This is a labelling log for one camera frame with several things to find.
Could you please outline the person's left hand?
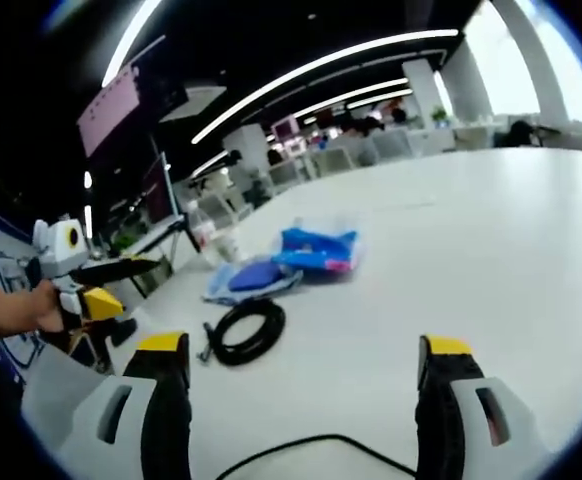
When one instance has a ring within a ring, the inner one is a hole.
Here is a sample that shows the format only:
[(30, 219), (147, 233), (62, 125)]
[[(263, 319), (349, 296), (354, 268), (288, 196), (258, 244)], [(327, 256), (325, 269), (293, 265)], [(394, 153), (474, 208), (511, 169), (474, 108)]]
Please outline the person's left hand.
[(23, 328), (60, 333), (64, 330), (57, 289), (49, 280), (42, 280), (35, 288), (22, 294)]

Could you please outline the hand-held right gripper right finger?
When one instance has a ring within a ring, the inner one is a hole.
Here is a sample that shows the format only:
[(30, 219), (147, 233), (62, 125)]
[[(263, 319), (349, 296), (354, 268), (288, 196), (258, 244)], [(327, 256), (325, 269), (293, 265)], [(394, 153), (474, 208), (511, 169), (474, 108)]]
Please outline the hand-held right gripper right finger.
[(535, 416), (502, 380), (487, 377), (465, 342), (419, 342), (417, 479), (536, 479), (547, 465)]

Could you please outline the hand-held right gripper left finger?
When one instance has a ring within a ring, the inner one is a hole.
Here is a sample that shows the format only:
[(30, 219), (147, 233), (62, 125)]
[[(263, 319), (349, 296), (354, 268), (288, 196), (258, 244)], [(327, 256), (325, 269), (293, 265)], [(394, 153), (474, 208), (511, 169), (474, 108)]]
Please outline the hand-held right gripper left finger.
[(189, 336), (143, 339), (77, 406), (62, 445), (75, 479), (189, 479)]

